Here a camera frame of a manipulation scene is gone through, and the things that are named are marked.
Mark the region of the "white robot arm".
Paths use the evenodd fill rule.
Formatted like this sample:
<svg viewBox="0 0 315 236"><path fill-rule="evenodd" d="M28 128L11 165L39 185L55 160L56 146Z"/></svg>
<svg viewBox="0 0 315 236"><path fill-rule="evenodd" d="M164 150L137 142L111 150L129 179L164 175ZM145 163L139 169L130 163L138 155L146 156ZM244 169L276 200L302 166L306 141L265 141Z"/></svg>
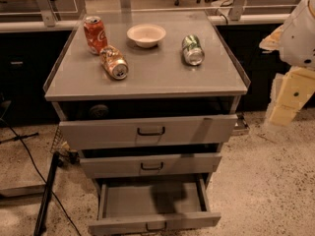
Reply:
<svg viewBox="0 0 315 236"><path fill-rule="evenodd" d="M290 68L276 74L266 113L269 126L285 127L315 93L315 0L301 0L259 47L278 51Z"/></svg>

